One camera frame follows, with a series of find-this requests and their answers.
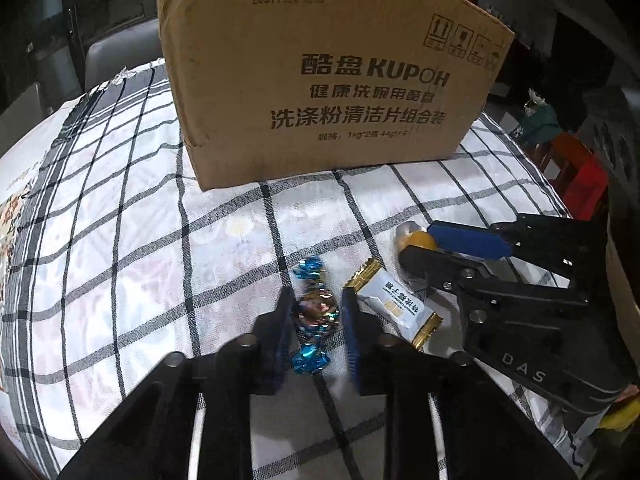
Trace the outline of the plaid white grey tablecloth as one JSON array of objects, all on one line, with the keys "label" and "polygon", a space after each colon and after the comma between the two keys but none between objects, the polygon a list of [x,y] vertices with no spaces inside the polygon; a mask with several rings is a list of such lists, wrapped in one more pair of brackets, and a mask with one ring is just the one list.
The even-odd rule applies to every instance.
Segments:
[{"label": "plaid white grey tablecloth", "polygon": [[64,103],[1,156],[1,203],[32,187],[1,283],[2,388],[28,459],[56,477],[167,353],[201,356],[272,310],[310,255],[340,290],[395,264],[402,222],[564,217],[490,120],[442,162],[202,191],[162,62]]}]

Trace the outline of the blue foil candy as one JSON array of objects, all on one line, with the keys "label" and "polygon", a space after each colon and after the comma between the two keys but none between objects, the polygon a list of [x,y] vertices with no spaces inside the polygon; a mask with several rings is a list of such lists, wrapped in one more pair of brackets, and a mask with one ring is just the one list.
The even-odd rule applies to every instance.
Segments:
[{"label": "blue foil candy", "polygon": [[334,293],[326,284],[326,271],[319,256],[312,255],[294,268],[302,282],[302,294],[292,309],[292,318],[300,348],[292,357],[292,367],[298,374],[315,375],[331,360],[324,350],[326,341],[337,331],[341,311]]}]

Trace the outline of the red box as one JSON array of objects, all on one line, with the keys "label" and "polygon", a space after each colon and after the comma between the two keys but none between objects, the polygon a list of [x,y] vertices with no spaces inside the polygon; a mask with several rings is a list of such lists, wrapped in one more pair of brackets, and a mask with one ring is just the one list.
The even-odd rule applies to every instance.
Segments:
[{"label": "red box", "polygon": [[552,162],[559,168],[551,184],[574,219],[588,221],[597,213],[608,187],[608,175],[596,154],[581,140],[561,132],[553,140],[537,144],[529,155],[540,171]]}]

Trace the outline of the brown cardboard box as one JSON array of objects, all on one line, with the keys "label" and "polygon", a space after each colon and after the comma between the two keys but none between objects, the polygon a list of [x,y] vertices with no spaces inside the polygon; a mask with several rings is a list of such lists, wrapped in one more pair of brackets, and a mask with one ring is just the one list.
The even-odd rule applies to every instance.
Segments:
[{"label": "brown cardboard box", "polygon": [[449,157],[514,35],[468,0],[157,0],[202,190]]}]

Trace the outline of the grey chair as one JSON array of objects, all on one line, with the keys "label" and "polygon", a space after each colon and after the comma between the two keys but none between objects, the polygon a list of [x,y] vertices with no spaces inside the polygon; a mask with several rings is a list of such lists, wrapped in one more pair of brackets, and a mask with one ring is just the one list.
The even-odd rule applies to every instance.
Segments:
[{"label": "grey chair", "polygon": [[0,155],[48,117],[48,104],[39,82],[31,84],[0,116]]},{"label": "grey chair", "polygon": [[158,19],[114,32],[89,47],[86,55],[85,91],[118,74],[163,56]]}]

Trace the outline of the white gold snack packet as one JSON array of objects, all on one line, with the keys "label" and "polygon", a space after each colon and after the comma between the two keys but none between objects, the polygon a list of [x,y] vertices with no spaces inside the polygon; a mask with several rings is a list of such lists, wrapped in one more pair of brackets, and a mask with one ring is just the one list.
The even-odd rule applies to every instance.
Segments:
[{"label": "white gold snack packet", "polygon": [[400,284],[381,261],[369,258],[346,283],[356,297],[396,327],[399,335],[421,351],[442,325],[442,317]]}]

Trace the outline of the floral patterned mat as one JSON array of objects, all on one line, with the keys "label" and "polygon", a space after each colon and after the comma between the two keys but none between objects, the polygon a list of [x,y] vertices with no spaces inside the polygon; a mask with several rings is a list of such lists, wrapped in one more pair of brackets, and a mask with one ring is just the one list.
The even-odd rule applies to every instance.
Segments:
[{"label": "floral patterned mat", "polygon": [[1,203],[0,224],[0,258],[1,258],[1,283],[4,283],[9,273],[10,262],[14,251],[17,222],[20,218],[26,196],[32,185],[26,181]]}]

